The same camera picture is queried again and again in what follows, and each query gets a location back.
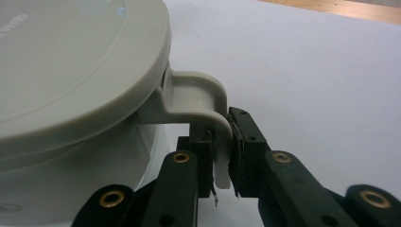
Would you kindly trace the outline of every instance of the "white background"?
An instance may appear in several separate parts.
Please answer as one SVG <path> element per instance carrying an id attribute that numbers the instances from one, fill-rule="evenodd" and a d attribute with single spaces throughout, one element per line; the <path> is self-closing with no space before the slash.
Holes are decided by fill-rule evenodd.
<path id="1" fill-rule="evenodd" d="M 272 149 L 325 187 L 358 183 L 401 199 L 401 26 L 251 0 L 165 0 L 174 70 L 210 74 Z M 171 126 L 176 138 L 187 127 Z M 257 202 L 220 190 L 200 226 L 261 226 Z"/>

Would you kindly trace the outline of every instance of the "wooden floor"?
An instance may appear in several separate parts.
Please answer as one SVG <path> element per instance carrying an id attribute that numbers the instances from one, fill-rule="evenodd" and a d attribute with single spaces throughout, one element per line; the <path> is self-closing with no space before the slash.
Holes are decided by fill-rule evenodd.
<path id="1" fill-rule="evenodd" d="M 401 25 L 401 0 L 262 0 L 302 9 Z M 370 4 L 394 5 L 396 7 Z"/>

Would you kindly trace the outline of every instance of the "white table surface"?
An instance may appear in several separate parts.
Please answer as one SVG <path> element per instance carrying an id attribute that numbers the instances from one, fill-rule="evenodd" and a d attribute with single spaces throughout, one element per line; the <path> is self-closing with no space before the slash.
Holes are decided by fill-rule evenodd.
<path id="1" fill-rule="evenodd" d="M 401 199 L 401 26 L 253 0 L 165 0 L 174 70 L 210 74 L 272 149 L 325 187 L 366 183 Z M 170 126 L 174 148 L 187 127 Z M 200 226 L 262 226 L 257 201 L 219 190 Z"/>

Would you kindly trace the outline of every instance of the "round lid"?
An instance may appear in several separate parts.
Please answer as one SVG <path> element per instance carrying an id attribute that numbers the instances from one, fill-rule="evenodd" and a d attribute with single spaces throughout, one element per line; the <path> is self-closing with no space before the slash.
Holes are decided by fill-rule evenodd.
<path id="1" fill-rule="evenodd" d="M 132 114 L 168 61 L 161 1 L 0 2 L 0 158 L 59 148 Z"/>

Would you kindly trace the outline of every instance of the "container lid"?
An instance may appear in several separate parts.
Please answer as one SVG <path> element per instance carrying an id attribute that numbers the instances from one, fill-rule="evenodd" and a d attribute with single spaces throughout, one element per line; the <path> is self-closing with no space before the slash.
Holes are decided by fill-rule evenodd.
<path id="1" fill-rule="evenodd" d="M 0 158 L 76 143 L 132 114 L 169 46 L 161 1 L 0 2 Z"/>

